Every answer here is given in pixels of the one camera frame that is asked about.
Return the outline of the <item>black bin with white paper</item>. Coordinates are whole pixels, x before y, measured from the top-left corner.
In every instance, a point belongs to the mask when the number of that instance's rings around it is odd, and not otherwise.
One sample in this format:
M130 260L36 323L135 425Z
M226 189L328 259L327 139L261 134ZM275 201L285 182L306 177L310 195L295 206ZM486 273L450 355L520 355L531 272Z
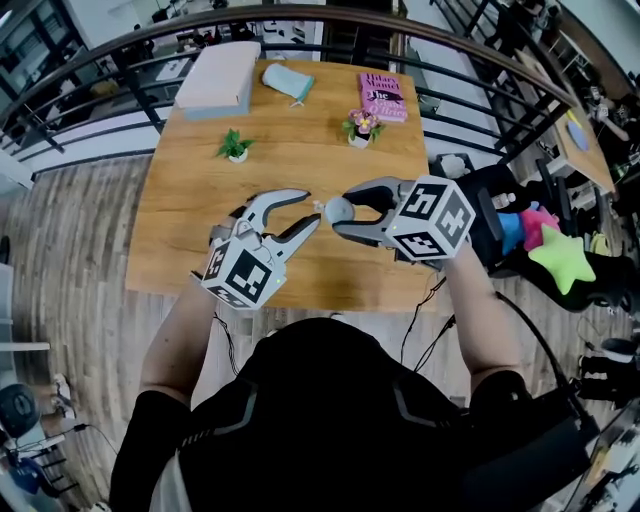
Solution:
M439 154L431 164L431 173L456 180L474 171L473 163L466 153Z

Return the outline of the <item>flat pink box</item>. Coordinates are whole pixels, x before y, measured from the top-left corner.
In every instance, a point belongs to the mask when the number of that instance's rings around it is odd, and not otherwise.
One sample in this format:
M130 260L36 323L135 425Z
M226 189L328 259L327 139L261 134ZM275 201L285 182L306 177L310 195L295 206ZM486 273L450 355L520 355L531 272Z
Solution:
M179 108L237 107L251 83L261 53L256 41L237 41L205 47L179 88Z

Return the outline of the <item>pink flower potted plant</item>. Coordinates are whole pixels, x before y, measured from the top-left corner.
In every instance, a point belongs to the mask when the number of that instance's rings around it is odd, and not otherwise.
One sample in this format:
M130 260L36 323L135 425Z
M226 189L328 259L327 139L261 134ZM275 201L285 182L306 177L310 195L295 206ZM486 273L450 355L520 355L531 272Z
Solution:
M349 145L364 149L376 141L385 125L370 110L361 108L349 112L347 119L342 123L342 129L347 134Z

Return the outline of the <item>blue pillow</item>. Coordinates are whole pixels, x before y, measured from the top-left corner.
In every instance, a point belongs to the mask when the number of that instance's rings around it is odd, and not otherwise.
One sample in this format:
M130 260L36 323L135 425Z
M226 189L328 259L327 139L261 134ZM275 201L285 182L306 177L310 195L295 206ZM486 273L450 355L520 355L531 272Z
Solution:
M525 240L525 231L518 213L499 213L498 218L503 229L502 255L507 256Z

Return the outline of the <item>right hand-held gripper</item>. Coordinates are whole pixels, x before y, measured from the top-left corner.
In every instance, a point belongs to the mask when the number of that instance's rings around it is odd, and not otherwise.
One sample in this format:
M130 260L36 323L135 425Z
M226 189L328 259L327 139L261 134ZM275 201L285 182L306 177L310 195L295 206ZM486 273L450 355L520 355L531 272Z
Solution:
M423 175L415 181L385 176L347 190L356 206L394 208L374 221L339 221L340 237L366 246L388 246L396 258L436 270L454 258L468 237L475 210L453 180Z

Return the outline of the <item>black pack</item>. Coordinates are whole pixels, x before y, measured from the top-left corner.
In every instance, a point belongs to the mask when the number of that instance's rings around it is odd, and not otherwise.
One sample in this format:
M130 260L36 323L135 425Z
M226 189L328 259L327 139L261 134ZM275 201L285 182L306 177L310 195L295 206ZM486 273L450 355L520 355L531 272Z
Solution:
M463 512L534 512L590 467L599 427L569 381L537 398L472 418Z

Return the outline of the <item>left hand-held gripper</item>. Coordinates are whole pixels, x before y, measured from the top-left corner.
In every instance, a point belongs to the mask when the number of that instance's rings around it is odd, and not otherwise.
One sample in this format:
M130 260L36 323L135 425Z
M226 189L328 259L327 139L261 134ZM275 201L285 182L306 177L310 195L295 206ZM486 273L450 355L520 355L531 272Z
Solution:
M280 235L264 234L269 213L302 202L311 193L285 188L258 194L212 228L212 254L191 277L233 309L259 309L286 281L286 262L317 230L321 215L303 217Z

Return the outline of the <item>green star pillow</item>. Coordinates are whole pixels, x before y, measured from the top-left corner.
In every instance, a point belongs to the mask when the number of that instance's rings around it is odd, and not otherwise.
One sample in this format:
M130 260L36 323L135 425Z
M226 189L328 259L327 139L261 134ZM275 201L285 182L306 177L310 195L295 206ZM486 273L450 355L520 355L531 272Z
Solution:
M541 236L542 244L529 251L528 257L549 272L562 295L570 292L575 281L596 281L581 238L566 236L546 224L541 225Z

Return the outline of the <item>small green potted plant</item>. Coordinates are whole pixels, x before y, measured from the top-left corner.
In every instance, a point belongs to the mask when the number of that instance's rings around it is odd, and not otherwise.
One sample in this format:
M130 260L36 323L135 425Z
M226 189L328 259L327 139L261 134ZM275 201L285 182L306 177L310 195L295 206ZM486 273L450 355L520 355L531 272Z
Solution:
M248 149L253 143L254 140L242 140L239 131L229 129L216 156L227 158L233 163L243 163L247 159Z

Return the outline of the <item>person's left forearm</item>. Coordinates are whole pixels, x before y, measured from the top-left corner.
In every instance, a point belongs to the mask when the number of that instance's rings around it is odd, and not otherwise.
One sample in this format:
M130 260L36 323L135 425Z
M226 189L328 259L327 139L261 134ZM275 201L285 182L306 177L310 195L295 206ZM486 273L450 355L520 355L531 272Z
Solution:
M140 390L189 406L208 350L217 300L195 278L172 306L144 357Z

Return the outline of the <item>flat pale blue box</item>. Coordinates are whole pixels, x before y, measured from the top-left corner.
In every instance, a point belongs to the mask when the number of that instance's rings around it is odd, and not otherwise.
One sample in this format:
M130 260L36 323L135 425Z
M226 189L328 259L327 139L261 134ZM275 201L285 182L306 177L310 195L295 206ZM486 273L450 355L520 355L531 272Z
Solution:
M189 121L245 116L249 114L251 91L243 93L238 105L219 107L189 107L184 109L184 116Z

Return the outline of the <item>round pale blue tape measure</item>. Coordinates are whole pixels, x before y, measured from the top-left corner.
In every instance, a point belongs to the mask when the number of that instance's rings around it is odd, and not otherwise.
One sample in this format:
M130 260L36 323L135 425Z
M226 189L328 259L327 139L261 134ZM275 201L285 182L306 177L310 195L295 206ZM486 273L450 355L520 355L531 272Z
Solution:
M354 206L350 201L341 196L333 197L326 203L314 200L313 208L314 212L321 214L329 225L338 222L353 221L355 219Z

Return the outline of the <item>person's right forearm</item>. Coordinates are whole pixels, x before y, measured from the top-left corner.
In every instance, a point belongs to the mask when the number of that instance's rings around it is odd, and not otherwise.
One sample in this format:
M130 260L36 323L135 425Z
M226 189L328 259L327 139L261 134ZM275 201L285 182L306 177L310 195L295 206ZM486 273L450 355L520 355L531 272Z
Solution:
M444 272L471 387L501 371L521 373L520 344L506 306L469 243L444 262Z

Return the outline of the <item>pink book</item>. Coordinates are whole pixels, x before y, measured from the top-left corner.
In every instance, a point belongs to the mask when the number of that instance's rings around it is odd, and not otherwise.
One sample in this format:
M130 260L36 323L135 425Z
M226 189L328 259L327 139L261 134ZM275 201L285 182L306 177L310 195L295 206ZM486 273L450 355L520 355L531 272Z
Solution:
M362 107L379 120L398 123L407 120L405 97L394 76L361 72L359 90Z

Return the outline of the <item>small wooden side table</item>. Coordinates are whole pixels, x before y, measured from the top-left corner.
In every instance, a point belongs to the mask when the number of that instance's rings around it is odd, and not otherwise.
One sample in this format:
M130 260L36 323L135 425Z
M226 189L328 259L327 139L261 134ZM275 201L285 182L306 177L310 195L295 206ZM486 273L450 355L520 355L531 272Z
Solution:
M570 121L576 121L581 126L587 142L586 150L580 149L570 136L568 130ZM554 124L553 135L559 156L548 164L551 175L567 176L570 172L577 171L595 184L602 193L615 191L614 181L604 154L589 119L580 105L567 111Z

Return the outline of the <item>wooden table with white legs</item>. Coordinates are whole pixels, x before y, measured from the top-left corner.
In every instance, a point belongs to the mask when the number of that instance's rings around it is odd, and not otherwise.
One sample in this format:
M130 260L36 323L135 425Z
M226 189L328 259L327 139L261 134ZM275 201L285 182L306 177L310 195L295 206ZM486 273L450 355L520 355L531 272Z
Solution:
M189 121L173 109L143 187L130 244L126 286L176 295L203 268L210 230L262 191L298 188L301 203L274 210L268 229L279 233L322 203L362 182L384 176L414 179L428 171L413 80L400 76L407 120L389 124L364 149L347 142L342 123L361 104L361 68L289 61L315 82L303 106L256 81L248 115ZM243 163L216 153L229 129L254 140ZM407 312L436 279L426 267L401 263L384 248L336 235L322 224L288 261L286 283L271 298L282 308Z

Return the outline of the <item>pink pillow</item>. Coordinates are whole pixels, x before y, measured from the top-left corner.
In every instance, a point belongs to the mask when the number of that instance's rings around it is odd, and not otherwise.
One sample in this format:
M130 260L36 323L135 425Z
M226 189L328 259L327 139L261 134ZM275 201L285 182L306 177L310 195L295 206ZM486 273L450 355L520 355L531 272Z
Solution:
M524 249L529 252L543 244L542 227L560 230L558 218L544 206L530 207L519 214L524 229Z

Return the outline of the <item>pale blue drawstring pouch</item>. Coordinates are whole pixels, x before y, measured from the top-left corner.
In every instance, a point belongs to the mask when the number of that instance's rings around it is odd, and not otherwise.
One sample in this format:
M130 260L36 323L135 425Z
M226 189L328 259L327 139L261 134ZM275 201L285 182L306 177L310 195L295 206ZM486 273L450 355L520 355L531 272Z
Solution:
M281 64L270 64L262 74L262 83L294 99L291 107L303 106L315 79Z

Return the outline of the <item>black railing with wooden handrail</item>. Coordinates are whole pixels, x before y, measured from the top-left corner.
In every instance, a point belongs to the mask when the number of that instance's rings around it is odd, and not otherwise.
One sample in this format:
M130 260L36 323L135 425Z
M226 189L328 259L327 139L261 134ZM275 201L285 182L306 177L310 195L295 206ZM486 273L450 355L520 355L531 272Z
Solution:
M289 43L263 40L261 52L290 50L338 56L350 65L367 63L396 67L399 71L427 71L483 90L488 103L481 105L462 95L443 92L422 81L415 86L420 115L440 124L456 126L494 139L491 146L452 135L425 131L425 137L496 155L507 163L541 137L569 110L578 106L560 72L539 48L532 54L540 70L506 58L470 37L399 16L340 6L305 4L253 5L223 8L164 21L106 42L83 56L74 57L22 94L0 113L0 149L19 161L27 161L49 151L63 153L68 140L64 134L88 127L88 137L101 135L91 113L100 105L121 97L132 97L129 113L141 112L142 121L126 122L124 130L152 126L162 120L157 109L172 100L149 97L148 91L176 87L184 78L150 80L142 73L149 67L175 60L194 59L189 50L127 64L126 50L138 43L164 36L190 34L194 30L219 28L228 38L234 25L265 26L269 21L319 22L333 28L348 24L353 42L340 45L326 42Z

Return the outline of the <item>person's black shirt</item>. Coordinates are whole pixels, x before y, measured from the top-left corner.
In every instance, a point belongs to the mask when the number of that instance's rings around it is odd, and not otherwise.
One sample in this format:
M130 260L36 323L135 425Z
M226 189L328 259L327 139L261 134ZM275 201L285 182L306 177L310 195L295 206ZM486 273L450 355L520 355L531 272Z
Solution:
M328 318L259 341L195 408L136 400L113 512L301 510L447 500L469 468L459 409L372 336Z

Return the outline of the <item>round blue disc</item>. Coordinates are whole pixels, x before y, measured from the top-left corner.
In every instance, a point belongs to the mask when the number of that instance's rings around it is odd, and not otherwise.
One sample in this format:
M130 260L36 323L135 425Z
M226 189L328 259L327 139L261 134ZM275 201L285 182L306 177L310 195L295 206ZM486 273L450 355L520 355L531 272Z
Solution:
M589 150L589 141L582 126L573 120L567 122L567 132L575 146L582 152Z

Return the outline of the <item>black office chair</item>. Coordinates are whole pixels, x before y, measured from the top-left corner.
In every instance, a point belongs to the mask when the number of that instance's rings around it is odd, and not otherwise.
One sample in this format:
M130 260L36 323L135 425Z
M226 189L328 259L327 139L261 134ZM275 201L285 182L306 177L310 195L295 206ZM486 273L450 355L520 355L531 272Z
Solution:
M626 256L604 256L588 252L586 258L596 274L592 283L576 281L570 292L562 295L549 272L529 259L518 244L507 256L502 255L503 229L499 213L523 212L533 202L549 207L559 216L561 232L569 235L578 232L578 216L569 210L566 181L553 179L546 164L538 160L542 178L522 186L504 164L495 164L475 170L456 179L472 207L476 219L471 227L472 245L489 276L506 279L520 276L536 286L561 308L581 312L590 305L620 307L633 314L640 311L640 272ZM514 193L516 201L508 208L496 210L491 198L500 193Z

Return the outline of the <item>round black device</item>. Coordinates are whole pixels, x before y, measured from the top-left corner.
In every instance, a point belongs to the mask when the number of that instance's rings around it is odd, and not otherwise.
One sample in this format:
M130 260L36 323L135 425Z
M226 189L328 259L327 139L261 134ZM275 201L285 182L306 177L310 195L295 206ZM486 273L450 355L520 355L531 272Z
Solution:
M39 421L39 410L32 390L15 383L0 389L0 427L10 438L19 438Z

